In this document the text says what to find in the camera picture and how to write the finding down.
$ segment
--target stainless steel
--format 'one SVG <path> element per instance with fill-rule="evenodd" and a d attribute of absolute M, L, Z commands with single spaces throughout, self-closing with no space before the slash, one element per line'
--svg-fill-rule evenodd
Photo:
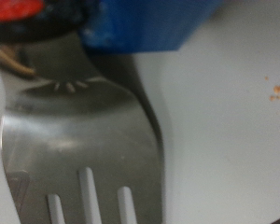
<path fill-rule="evenodd" d="M 63 45 L 71 42 L 63 39 Z M 28 54 L 35 48 L 37 57 L 44 57 L 42 53 L 49 51 L 41 52 L 41 46 L 32 46 Z M 58 50 L 55 53 L 50 59 L 60 63 Z M 50 71 L 49 66 L 43 71 Z M 78 63 L 68 66 L 81 71 Z M 90 167 L 103 224 L 121 223 L 122 187 L 132 191 L 138 224 L 161 224 L 160 156 L 142 106 L 132 93 L 100 77 L 93 67 L 83 69 L 89 70 L 78 78 L 66 74 L 63 80 L 59 75 L 55 80 L 24 80 L 2 71 L 7 91 L 2 156 L 7 178 L 13 179 L 9 186 L 21 223 L 50 224 L 48 195 L 56 194 L 65 223 L 85 224 L 89 214 L 83 209 L 90 208 L 83 208 L 78 171 Z M 74 86 L 75 94 L 67 90 L 67 83 Z"/>

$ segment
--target black object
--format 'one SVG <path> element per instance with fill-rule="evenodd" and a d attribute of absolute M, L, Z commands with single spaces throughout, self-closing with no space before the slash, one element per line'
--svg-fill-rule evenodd
<path fill-rule="evenodd" d="M 44 9 L 31 18 L 0 22 L 0 43 L 50 39 L 75 30 L 96 9 L 97 0 L 44 0 Z"/>

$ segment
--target blue object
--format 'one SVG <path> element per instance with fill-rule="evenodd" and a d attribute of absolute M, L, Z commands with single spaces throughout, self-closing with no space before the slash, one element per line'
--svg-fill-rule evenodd
<path fill-rule="evenodd" d="M 222 0 L 100 0 L 80 29 L 88 53 L 176 50 Z"/>

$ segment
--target red object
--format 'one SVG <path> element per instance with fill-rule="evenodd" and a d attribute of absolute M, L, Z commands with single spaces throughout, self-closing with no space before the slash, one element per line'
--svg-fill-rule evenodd
<path fill-rule="evenodd" d="M 32 17 L 44 7 L 42 0 L 0 0 L 0 21 Z"/>

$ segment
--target blue container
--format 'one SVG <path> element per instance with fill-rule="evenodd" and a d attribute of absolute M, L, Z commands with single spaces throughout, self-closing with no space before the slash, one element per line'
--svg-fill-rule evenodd
<path fill-rule="evenodd" d="M 79 31 L 88 53 L 176 50 L 222 0 L 100 0 Z"/>

